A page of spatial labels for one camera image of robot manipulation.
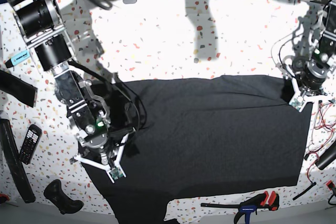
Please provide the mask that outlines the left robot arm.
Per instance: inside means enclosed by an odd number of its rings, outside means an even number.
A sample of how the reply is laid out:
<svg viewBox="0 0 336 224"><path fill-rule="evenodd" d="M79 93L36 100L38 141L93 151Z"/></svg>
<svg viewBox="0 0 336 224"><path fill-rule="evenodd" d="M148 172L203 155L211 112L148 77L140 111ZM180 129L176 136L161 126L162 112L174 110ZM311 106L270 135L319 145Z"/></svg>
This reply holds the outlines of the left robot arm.
<svg viewBox="0 0 336 224"><path fill-rule="evenodd" d="M289 80L289 105L301 112L307 103L335 103L335 0L317 10L316 21L292 32L282 43L276 67Z"/></svg>

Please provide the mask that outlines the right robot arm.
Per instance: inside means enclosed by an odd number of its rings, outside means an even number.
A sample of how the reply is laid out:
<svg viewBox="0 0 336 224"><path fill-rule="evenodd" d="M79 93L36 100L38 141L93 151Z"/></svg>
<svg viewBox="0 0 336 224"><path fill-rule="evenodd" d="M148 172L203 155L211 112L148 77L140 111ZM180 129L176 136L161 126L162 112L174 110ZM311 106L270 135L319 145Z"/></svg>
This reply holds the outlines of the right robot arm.
<svg viewBox="0 0 336 224"><path fill-rule="evenodd" d="M67 117L77 130L77 141L87 151L100 157L99 162L77 154L73 161L105 171L114 182L125 177L121 167L124 146L133 128L119 130L113 125L116 97L112 83L104 78L103 94L93 90L93 83L75 73L82 65L66 30L56 0L7 0L14 9L14 19L29 53L35 53L43 70L55 78L55 93L67 107Z"/></svg>

